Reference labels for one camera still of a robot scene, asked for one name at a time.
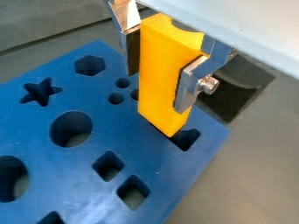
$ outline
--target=star-shaped hole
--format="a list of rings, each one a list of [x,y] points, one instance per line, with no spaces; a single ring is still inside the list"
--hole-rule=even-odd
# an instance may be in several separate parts
[[[49,96],[62,92],[60,87],[52,87],[52,79],[47,78],[40,84],[27,83],[24,89],[28,91],[28,95],[21,99],[20,103],[36,101],[41,107],[45,107],[49,103]]]

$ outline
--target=hexagonal hole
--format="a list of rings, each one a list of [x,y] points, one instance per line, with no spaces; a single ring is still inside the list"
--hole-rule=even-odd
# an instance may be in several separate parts
[[[106,62],[100,57],[86,56],[75,61],[76,74],[94,76],[106,70]]]

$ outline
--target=metal bracket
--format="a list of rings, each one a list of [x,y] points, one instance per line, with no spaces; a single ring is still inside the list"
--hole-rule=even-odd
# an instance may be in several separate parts
[[[139,72],[140,58],[140,15],[135,0],[104,0],[114,23],[119,30],[120,46],[127,75]]]
[[[220,69],[236,55],[235,49],[207,35],[204,36],[200,49],[210,57],[202,55],[180,71],[180,80],[174,101],[174,108],[180,114],[196,102],[200,92],[208,95],[214,93],[219,86],[219,81],[212,78],[212,73]]]

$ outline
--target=diamond-shaped hole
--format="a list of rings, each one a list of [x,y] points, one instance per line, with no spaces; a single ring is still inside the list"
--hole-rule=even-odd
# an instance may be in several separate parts
[[[196,129],[179,130],[168,139],[183,151],[187,151],[200,137],[200,134]]]
[[[12,156],[0,157],[0,202],[12,202],[25,192],[28,172],[21,160]]]
[[[128,208],[135,211],[150,195],[150,189],[140,178],[136,175],[132,175],[126,183],[118,188],[116,194]]]
[[[94,76],[106,70],[106,62],[100,57],[86,56],[75,61],[75,69],[78,74]]]
[[[92,168],[98,175],[108,182],[124,168],[124,163],[110,150],[94,163]]]
[[[86,142],[91,131],[92,121],[90,117],[79,111],[71,111],[52,123],[51,139],[62,147],[75,147]]]
[[[39,221],[37,224],[64,224],[60,215],[56,212],[51,212],[47,216]]]

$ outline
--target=blue foam block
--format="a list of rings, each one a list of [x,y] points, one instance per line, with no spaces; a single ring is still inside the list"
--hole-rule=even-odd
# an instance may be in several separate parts
[[[1,85],[1,224],[166,222],[230,131],[194,108],[183,130],[200,136],[178,147],[198,134],[171,141],[138,114],[138,76],[122,67],[96,41]],[[78,134],[88,139],[66,147]]]

